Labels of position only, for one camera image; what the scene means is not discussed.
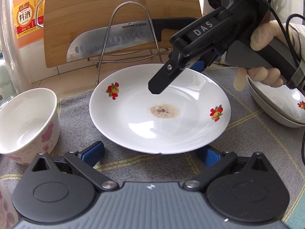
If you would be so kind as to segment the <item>right gloved hand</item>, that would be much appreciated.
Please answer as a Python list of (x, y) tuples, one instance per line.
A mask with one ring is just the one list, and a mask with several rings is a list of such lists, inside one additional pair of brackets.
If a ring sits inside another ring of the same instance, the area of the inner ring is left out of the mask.
[[(304, 25), (290, 23), (288, 33), (297, 55), (304, 60)], [(250, 46), (254, 51), (259, 51), (267, 46), (274, 37), (287, 45), (279, 23), (272, 20), (261, 24), (254, 30), (251, 35)], [(275, 88), (283, 85), (280, 71), (277, 68), (266, 69), (265, 67), (255, 67), (248, 70), (238, 67), (234, 79), (234, 89), (236, 91), (240, 92), (245, 88), (247, 77), (250, 77), (253, 81)]]

